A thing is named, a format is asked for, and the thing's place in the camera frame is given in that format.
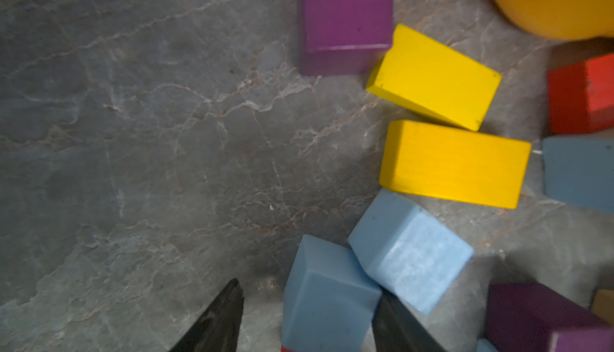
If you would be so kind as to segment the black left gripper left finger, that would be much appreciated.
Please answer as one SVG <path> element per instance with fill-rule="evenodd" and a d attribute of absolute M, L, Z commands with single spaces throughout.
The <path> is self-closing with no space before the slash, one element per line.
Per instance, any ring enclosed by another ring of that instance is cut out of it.
<path fill-rule="evenodd" d="M 244 302 L 244 291 L 233 278 L 169 351 L 235 352 Z"/>

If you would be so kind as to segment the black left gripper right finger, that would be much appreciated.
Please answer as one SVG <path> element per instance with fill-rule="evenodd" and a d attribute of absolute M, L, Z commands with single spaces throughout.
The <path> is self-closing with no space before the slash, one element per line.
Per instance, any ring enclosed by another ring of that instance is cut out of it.
<path fill-rule="evenodd" d="M 389 291 L 383 291 L 372 321 L 377 352 L 446 352 L 408 308 Z"/>

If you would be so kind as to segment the blue block pair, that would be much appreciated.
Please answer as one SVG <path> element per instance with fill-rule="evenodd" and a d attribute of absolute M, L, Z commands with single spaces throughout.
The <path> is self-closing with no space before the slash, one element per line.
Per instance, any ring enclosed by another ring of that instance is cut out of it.
<path fill-rule="evenodd" d="M 423 207 L 381 189 L 349 236 L 362 268 L 406 305 L 428 315 L 473 248 Z"/>
<path fill-rule="evenodd" d="M 303 235 L 284 290 L 281 345 L 359 351 L 381 297 L 351 249 Z"/>

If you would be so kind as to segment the yellow plastic tub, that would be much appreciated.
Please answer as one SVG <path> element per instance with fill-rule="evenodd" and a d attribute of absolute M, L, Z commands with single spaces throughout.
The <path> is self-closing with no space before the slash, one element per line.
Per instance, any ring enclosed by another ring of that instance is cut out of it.
<path fill-rule="evenodd" d="M 613 0 L 494 0 L 516 26 L 554 40 L 613 37 Z"/>

